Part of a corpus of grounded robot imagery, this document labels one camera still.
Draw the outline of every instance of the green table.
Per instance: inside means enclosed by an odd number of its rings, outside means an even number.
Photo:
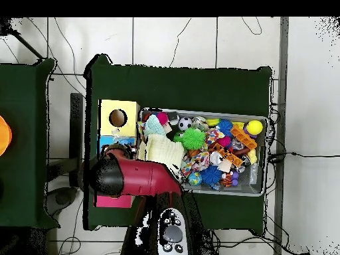
[[[146,66],[114,66],[106,55],[96,55],[86,67],[86,111],[91,124],[90,157],[96,156],[98,100],[129,100],[141,108],[168,108],[198,112],[268,116],[272,71],[232,68],[189,69]],[[252,229],[263,231],[264,196],[196,194],[203,226],[206,229]],[[130,209],[93,207],[88,201],[88,225],[130,226],[140,198]]]
[[[58,227],[44,210],[46,82],[54,64],[0,64],[0,115],[13,133],[0,157],[0,226]]]

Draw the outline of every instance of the gray plastic bin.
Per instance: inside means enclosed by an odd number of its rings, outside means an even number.
[[[139,118],[142,117],[144,111],[150,111],[145,108],[139,113]],[[269,119],[263,116],[244,116],[237,114],[217,114],[212,112],[190,112],[184,110],[167,110],[161,109],[164,112],[177,112],[180,118],[195,116],[202,116],[206,119],[227,119],[231,122],[249,122],[250,120],[259,120],[263,125],[263,130],[256,138],[256,156],[257,162],[240,173],[238,178],[237,187],[225,187],[219,191],[213,190],[206,184],[199,186],[190,186],[186,184],[184,190],[193,190],[194,193],[205,193],[205,194],[218,194],[218,195],[238,195],[245,197],[259,197],[262,195],[266,188],[266,175],[267,175],[267,164],[268,164],[268,138],[269,138]]]

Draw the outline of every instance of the soccer ball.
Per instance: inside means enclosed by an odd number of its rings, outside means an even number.
[[[181,118],[178,123],[178,128],[181,131],[185,131],[193,125],[193,122],[190,118]]]

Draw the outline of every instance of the hole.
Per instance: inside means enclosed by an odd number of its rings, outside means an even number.
[[[121,109],[113,110],[109,115],[109,121],[114,127],[122,127],[126,125],[128,116]]]

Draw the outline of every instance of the pink toy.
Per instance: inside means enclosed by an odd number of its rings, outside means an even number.
[[[161,125],[164,125],[169,121],[169,118],[167,117],[167,114],[165,112],[159,112],[156,116]]]
[[[219,143],[221,146],[226,147],[231,142],[231,139],[229,136],[224,136],[223,138],[220,138],[217,140],[217,143]]]

